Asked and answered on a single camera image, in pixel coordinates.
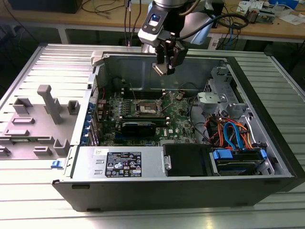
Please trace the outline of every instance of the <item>workbench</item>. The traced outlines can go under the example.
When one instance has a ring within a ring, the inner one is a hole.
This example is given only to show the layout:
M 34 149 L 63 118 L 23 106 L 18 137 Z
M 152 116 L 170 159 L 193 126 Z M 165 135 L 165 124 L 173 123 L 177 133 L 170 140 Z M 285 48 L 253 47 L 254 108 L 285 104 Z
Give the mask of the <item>workbench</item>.
M 141 52 L 140 47 L 120 46 L 49 44 L 38 47 L 0 100 L 0 132 L 15 112 L 12 104 L 18 97 L 26 96 L 33 104 L 41 103 L 36 91 L 42 83 L 52 86 L 61 104 L 69 100 L 81 103 L 85 82 L 92 72 L 92 53 L 123 49 Z M 189 50 L 191 55 L 197 52 L 236 58 L 305 169 L 305 94 L 276 59 L 262 52 Z M 71 89 L 77 85 L 76 94 Z M 51 181 L 64 172 L 51 169 L 52 162 L 51 159 L 0 160 L 1 228 L 267 229 L 305 225 L 305 184 L 288 193 L 273 194 L 252 207 L 77 212 L 52 187 Z
M 107 4 L 112 2 L 113 1 L 111 0 L 95 0 L 96 5 Z M 238 4 L 238 2 L 239 0 L 226 1 L 226 6 L 229 12 L 232 12 L 237 9 L 237 7 L 232 8 L 232 6 Z M 76 14 L 66 14 L 56 12 L 12 10 L 8 3 L 7 5 L 11 13 L 26 27 L 34 26 L 56 28 L 59 32 L 61 42 L 64 44 L 69 43 L 69 37 L 66 33 L 67 29 L 124 31 L 124 7 L 112 10 L 111 14 L 109 15 L 111 18 L 107 19 L 96 13 L 85 12 L 82 9 L 79 9 Z M 123 1 L 118 0 L 113 4 L 101 7 L 100 9 L 108 10 L 121 5 L 123 5 Z M 88 10 L 93 10 L 91 3 L 86 4 L 84 7 Z M 139 4 L 135 3 L 132 5 L 132 25 L 138 15 L 139 8 Z M 135 31 L 138 31 L 142 23 L 144 22 L 147 14 L 147 8 L 147 4 L 142 4 L 142 13 L 136 24 Z M 305 10 L 305 7 L 298 5 L 296 9 Z M 0 24 L 9 26 L 19 25 L 18 22 L 16 22 L 7 12 L 6 8 L 3 6 L 2 1 L 0 1 Z M 220 38 L 225 37 L 227 33 L 228 29 L 219 25 L 218 28 L 211 29 L 209 37 L 214 38 L 214 40 L 219 40 Z M 241 30 L 239 39 L 274 42 L 303 42 L 303 40 L 305 39 L 305 23 L 299 25 L 292 25 L 288 22 L 276 18 L 273 24 L 249 24 L 247 27 Z

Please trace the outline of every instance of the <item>green circuit board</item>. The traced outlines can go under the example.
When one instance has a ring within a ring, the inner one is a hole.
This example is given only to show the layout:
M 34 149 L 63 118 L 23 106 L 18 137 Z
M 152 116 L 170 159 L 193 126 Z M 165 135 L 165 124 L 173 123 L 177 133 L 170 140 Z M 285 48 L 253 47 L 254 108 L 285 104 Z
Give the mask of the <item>green circuit board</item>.
M 104 107 L 102 120 L 100 121 L 102 134 L 101 146 L 161 146 L 165 143 L 196 143 L 194 129 L 187 117 L 188 100 L 176 98 L 178 93 L 165 96 L 161 101 L 160 110 L 163 112 L 156 114 L 158 117 L 169 117 L 167 125 L 160 125 L 167 122 L 164 119 L 151 118 L 149 122 L 157 123 L 155 135 L 146 137 L 124 137 L 118 129 L 122 124 L 122 119 L 135 116 L 135 102 L 132 99 L 123 99 L 116 94 L 106 98 L 107 105 Z M 153 104 L 155 100 L 139 100 L 143 106 Z M 141 117 L 133 121 L 143 121 Z

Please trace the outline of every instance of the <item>wooden tabletop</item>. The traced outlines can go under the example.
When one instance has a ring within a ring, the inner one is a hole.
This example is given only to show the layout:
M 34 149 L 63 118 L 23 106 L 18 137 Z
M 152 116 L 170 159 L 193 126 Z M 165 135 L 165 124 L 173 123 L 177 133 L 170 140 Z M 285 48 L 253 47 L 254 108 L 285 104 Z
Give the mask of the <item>wooden tabletop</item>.
M 112 0 L 94 0 L 95 5 L 112 3 Z M 233 7 L 238 4 L 239 0 L 226 0 L 227 9 L 229 12 L 236 11 L 237 7 Z M 94 26 L 113 26 L 123 27 L 124 26 L 124 7 L 117 8 L 110 11 L 110 19 L 100 16 L 96 13 L 89 13 L 82 9 L 79 9 L 75 14 L 67 13 L 55 13 L 55 12 L 39 12 L 39 11 L 23 11 L 23 10 L 12 10 L 10 5 L 7 3 L 11 13 L 21 22 L 40 22 L 40 23 L 56 23 L 56 24 L 73 24 L 73 25 L 94 25 Z M 123 5 L 123 0 L 117 0 L 109 6 L 100 7 L 99 10 L 108 10 L 114 7 Z M 91 2 L 88 2 L 85 9 L 94 11 Z M 139 4 L 132 5 L 132 25 L 139 13 Z M 142 13 L 136 24 L 136 28 L 139 28 L 145 20 L 147 15 L 148 5 L 142 5 Z M 305 10 L 304 6 L 298 5 L 297 10 Z M 0 20 L 13 21 L 13 18 L 7 12 L 0 0 Z M 223 26 L 219 26 L 217 29 L 211 29 L 213 33 L 228 33 L 228 29 Z M 292 25 L 288 22 L 275 19 L 273 24 L 267 23 L 255 23 L 249 24 L 241 31 L 242 35 L 250 36 L 266 36 L 266 37 L 278 37 L 278 38 L 294 38 L 294 39 L 305 39 L 305 23 L 299 25 Z

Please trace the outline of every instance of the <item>motherboard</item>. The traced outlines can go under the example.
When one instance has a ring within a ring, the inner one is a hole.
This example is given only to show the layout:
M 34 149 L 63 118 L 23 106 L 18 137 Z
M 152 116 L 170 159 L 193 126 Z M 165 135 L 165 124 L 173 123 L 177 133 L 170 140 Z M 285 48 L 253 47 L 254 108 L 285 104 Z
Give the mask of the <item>motherboard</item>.
M 98 102 L 101 146 L 196 143 L 188 98 L 171 91 L 114 92 Z

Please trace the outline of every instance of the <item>power supply label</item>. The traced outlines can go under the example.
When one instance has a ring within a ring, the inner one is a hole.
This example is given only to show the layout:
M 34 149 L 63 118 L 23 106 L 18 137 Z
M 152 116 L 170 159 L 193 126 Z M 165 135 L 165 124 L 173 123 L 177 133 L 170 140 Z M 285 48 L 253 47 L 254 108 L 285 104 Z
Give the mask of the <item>power supply label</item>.
M 108 152 L 106 177 L 141 177 L 141 152 Z

